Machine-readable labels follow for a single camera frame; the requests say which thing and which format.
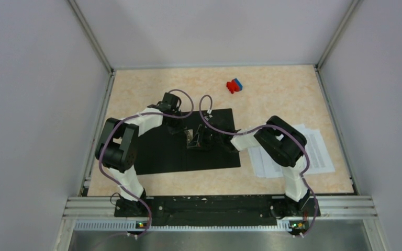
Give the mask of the teal and black file folder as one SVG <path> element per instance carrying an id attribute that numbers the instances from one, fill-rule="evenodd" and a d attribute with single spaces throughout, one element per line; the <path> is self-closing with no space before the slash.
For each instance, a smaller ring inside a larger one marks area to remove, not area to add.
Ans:
<path id="1" fill-rule="evenodd" d="M 235 132 L 231 108 L 211 112 L 209 123 L 226 134 L 212 130 L 195 111 L 183 122 L 194 138 L 187 141 L 184 131 L 171 134 L 166 125 L 139 136 L 134 168 L 138 175 L 188 172 L 240 167 L 239 152 L 231 144 Z"/>

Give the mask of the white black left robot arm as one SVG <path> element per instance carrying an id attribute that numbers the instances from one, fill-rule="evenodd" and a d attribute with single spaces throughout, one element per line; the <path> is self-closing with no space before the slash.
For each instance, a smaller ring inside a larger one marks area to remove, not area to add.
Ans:
<path id="1" fill-rule="evenodd" d="M 139 183 L 134 163 L 138 153 L 140 136 L 166 126 L 170 134 L 186 129 L 180 110 L 182 101 L 174 91 L 164 93 L 160 102 L 122 120 L 106 120 L 100 135 L 95 157 L 100 171 L 109 170 L 107 177 L 120 187 L 119 207 L 126 208 L 134 216 L 146 212 L 146 191 Z"/>

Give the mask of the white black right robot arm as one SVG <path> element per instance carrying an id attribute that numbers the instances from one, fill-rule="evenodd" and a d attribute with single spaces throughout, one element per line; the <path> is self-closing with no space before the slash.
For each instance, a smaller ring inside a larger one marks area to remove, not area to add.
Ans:
<path id="1" fill-rule="evenodd" d="M 237 153 L 260 147 L 282 168 L 287 211 L 301 215 L 307 209 L 310 190 L 302 176 L 307 139 L 302 133 L 278 116 L 271 116 L 265 125 L 246 131 L 228 126 L 218 116 L 204 114 L 202 120 L 187 141 L 189 150 L 208 151 L 221 146 L 228 152 Z"/>

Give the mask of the silver folder binder clip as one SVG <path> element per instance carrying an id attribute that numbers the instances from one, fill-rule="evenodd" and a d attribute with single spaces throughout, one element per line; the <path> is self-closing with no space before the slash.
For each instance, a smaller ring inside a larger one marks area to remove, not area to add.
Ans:
<path id="1" fill-rule="evenodd" d="M 186 143 L 187 143 L 187 145 L 190 145 L 190 143 L 192 142 L 193 137 L 194 137 L 193 130 L 186 129 L 185 134 L 186 134 Z"/>

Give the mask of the red and blue toy block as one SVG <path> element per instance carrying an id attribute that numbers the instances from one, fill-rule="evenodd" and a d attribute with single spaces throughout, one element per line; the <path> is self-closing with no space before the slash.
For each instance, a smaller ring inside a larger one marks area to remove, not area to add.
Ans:
<path id="1" fill-rule="evenodd" d="M 231 94 L 234 94 L 242 91 L 243 86 L 237 78 L 234 78 L 226 83 L 226 88 L 229 90 Z"/>

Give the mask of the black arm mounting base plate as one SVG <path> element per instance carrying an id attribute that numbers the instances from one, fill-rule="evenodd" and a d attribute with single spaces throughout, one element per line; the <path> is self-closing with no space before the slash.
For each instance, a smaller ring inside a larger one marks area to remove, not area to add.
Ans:
<path id="1" fill-rule="evenodd" d="M 321 215 L 310 196 L 300 210 L 287 205 L 283 195 L 154 196 L 145 198 L 141 211 L 121 208 L 118 200 L 115 217 L 150 216 L 152 226 L 270 226 L 289 217 L 311 220 Z"/>

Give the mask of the aluminium front frame rail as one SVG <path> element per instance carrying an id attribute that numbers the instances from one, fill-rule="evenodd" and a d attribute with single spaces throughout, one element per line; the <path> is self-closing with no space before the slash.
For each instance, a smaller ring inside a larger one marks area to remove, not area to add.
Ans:
<path id="1" fill-rule="evenodd" d="M 318 196 L 300 208 L 277 195 L 155 196 L 144 209 L 127 209 L 111 197 L 71 197 L 63 212 L 55 250 L 67 250 L 74 231 L 119 231 L 137 238 L 145 233 L 279 232 L 282 236 L 313 233 L 319 222 L 360 220 L 372 250 L 388 250 L 369 196 Z"/>

